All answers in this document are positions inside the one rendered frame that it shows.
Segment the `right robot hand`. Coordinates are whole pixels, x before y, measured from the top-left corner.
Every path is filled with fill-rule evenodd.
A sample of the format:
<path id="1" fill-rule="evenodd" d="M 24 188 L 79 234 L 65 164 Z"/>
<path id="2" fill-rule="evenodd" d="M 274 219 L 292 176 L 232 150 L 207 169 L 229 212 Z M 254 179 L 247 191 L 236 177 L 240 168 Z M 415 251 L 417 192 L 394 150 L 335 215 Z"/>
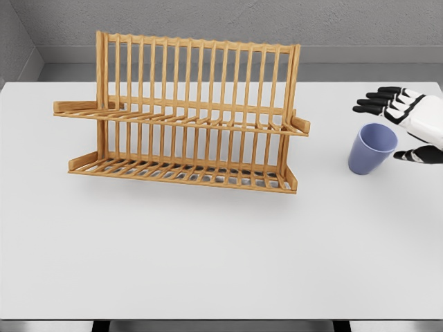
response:
<path id="1" fill-rule="evenodd" d="M 381 116 L 404 128 L 426 145 L 397 151 L 394 158 L 424 164 L 443 164 L 443 99 L 398 86 L 383 86 L 356 101 L 353 111 Z"/>

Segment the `blue cup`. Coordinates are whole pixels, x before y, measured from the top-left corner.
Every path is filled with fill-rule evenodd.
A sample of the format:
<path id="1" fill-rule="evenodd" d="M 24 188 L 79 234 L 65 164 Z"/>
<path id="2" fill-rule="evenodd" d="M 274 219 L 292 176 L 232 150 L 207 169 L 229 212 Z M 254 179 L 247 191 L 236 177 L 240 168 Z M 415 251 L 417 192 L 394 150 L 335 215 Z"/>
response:
<path id="1" fill-rule="evenodd" d="M 389 127 L 379 123 L 363 125 L 354 140 L 348 166 L 355 174 L 369 174 L 389 157 L 398 143 Z"/>

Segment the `wooden two-tier dish rack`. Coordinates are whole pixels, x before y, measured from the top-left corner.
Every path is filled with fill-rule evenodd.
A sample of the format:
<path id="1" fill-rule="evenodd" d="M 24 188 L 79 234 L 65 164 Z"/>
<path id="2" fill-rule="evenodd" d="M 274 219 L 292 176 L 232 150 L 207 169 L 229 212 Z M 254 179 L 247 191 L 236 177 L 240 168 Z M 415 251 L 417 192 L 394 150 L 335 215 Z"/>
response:
<path id="1" fill-rule="evenodd" d="M 97 149 L 72 174 L 294 193 L 300 46 L 96 34 L 96 99 L 56 116 L 94 119 Z"/>

